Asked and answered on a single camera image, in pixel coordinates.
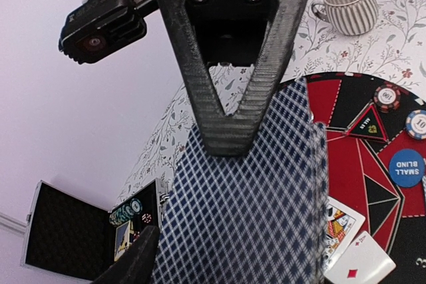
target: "red flower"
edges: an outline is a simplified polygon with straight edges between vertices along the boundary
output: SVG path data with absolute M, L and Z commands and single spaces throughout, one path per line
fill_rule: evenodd
M 413 75 L 413 73 L 411 72 L 411 69 L 407 69 L 407 70 L 404 70 L 402 72 L 402 77 L 404 77 L 404 78 L 409 78 L 412 75 Z

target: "wall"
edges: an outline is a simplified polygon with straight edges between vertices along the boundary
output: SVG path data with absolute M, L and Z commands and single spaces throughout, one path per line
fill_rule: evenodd
M 79 281 L 20 267 L 23 238 L 0 228 L 0 283 L 1 284 L 84 284 Z
M 0 0 L 0 212 L 45 180 L 111 208 L 182 82 L 159 12 L 143 40 L 79 66 L 57 50 L 81 0 Z

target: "poker mat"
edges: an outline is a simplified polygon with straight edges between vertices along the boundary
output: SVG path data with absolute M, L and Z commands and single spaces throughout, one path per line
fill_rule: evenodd
M 426 140 L 412 138 L 405 129 L 408 114 L 426 110 L 426 104 L 397 86 L 399 108 L 380 112 L 373 96 L 390 82 L 366 74 L 326 72 L 306 80 L 314 122 L 327 127 L 329 195 L 365 216 L 360 232 L 368 231 L 397 265 L 382 283 L 426 283 L 422 183 L 399 187 L 388 170 L 392 157 L 402 149 L 413 149 L 426 158 Z M 289 83 L 283 82 L 279 90 Z M 366 118 L 376 130 L 358 134 Z

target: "table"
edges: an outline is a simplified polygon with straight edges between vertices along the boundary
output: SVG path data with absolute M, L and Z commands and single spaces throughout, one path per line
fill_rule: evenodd
M 302 18 L 294 53 L 283 81 L 318 72 L 372 74 L 410 90 L 426 100 L 426 0 L 377 0 L 379 19 L 371 32 L 340 35 L 330 24 L 316 19 L 309 0 Z M 210 69 L 226 112 L 238 106 L 253 66 L 218 65 Z M 169 190 L 176 163 L 185 150 L 194 116 L 182 85 L 164 112 L 127 178 L 117 204 L 125 201 L 154 178 Z

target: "ceramic cup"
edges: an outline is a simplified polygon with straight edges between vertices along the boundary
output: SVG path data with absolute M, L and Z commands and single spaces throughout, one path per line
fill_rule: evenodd
M 318 10 L 319 6 L 325 8 L 325 13 Z M 362 35 L 372 30 L 379 14 L 376 0 L 314 1 L 311 10 L 316 17 L 331 23 L 340 33 L 347 36 Z

